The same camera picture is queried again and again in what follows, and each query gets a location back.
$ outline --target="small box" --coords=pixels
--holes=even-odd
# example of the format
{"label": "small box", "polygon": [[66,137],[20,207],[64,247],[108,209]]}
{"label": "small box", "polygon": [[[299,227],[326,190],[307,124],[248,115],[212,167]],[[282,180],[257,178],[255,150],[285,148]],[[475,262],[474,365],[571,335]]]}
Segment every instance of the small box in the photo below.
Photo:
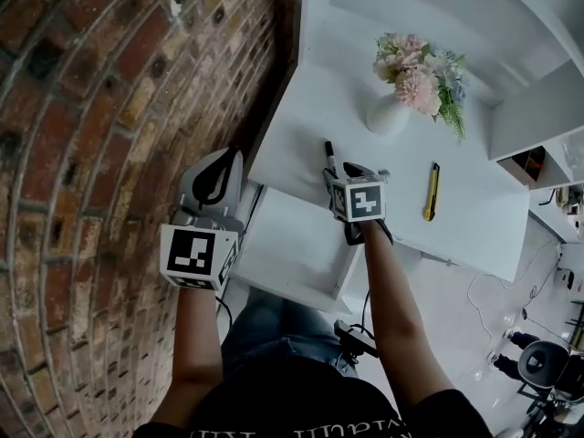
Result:
{"label": "small box", "polygon": [[385,182],[375,175],[336,179],[333,214],[348,223],[385,218]]}
{"label": "small box", "polygon": [[160,271],[175,286],[221,289],[238,252],[237,232],[162,225]]}

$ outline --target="white vase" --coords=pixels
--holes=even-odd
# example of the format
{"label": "white vase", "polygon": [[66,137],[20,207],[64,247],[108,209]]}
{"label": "white vase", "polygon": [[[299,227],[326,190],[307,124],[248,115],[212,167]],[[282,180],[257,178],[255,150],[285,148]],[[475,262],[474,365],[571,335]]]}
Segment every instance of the white vase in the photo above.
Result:
{"label": "white vase", "polygon": [[412,109],[401,104],[394,93],[378,99],[367,111],[367,128],[373,133],[395,140],[405,129]]}

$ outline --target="tiled floor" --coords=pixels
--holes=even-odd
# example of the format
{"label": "tiled floor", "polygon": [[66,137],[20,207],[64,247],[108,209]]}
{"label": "tiled floor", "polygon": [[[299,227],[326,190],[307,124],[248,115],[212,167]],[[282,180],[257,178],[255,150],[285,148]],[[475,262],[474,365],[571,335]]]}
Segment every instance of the tiled floor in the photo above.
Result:
{"label": "tiled floor", "polygon": [[[506,290],[497,279],[486,276],[474,283],[471,298],[481,308],[485,325],[493,333],[492,340],[483,330],[476,308],[467,299],[467,290],[477,275],[475,271],[421,258],[418,252],[409,248],[401,247],[398,251],[420,306],[433,351],[448,376],[483,415],[493,433],[509,426],[518,426],[526,417],[525,412],[531,401],[516,394],[519,382],[489,370],[485,358],[492,349],[518,358],[520,350],[502,338],[513,319],[524,331],[542,339],[558,340],[531,321],[520,319],[521,308],[529,300],[531,288],[541,287],[558,260],[555,239],[529,220],[513,288]],[[363,299],[365,290],[362,278],[351,282],[349,295],[356,298],[356,307],[359,305],[358,299]],[[236,283],[230,284],[227,289],[225,301],[235,315],[243,307],[246,294],[246,288]],[[529,305],[527,313],[530,318],[561,335],[568,331],[564,320],[571,318],[569,315],[577,310],[569,303],[572,298],[577,296],[565,288],[555,287],[552,276],[539,297]],[[355,322],[359,317],[360,314],[349,321]],[[331,321],[335,319],[333,316],[327,318]],[[220,315],[219,323],[225,333],[227,322],[223,315]],[[362,379],[372,382],[391,396],[378,360],[361,357],[358,371]]]}

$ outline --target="pink flower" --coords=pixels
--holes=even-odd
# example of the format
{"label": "pink flower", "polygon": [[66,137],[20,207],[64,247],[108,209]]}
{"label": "pink flower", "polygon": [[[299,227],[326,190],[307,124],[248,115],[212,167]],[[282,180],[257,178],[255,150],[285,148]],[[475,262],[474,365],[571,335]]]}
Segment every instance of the pink flower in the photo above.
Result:
{"label": "pink flower", "polygon": [[399,68],[400,70],[414,68],[422,63],[422,52],[403,53],[398,51],[395,55],[388,55],[385,61],[390,68]]}
{"label": "pink flower", "polygon": [[420,52],[422,47],[426,45],[426,41],[415,34],[408,34],[408,36],[401,36],[398,38],[397,46],[405,54],[411,54],[412,52]]}
{"label": "pink flower", "polygon": [[408,69],[396,78],[395,95],[402,104],[424,115],[438,115],[442,102],[433,78],[419,69]]}
{"label": "pink flower", "polygon": [[373,71],[381,81],[394,82],[395,76],[397,76],[392,73],[390,66],[383,57],[377,57],[373,64]]}

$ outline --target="black device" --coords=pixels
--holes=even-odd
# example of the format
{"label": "black device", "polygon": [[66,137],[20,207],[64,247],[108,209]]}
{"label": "black device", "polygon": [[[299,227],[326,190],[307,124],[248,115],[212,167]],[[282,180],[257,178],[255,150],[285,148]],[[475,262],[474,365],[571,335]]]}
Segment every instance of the black device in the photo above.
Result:
{"label": "black device", "polygon": [[339,336],[340,344],[349,356],[348,361],[353,365],[359,363],[357,357],[364,353],[368,353],[376,359],[379,357],[374,339],[370,339],[357,328],[349,326],[340,319],[335,322],[335,334]]}

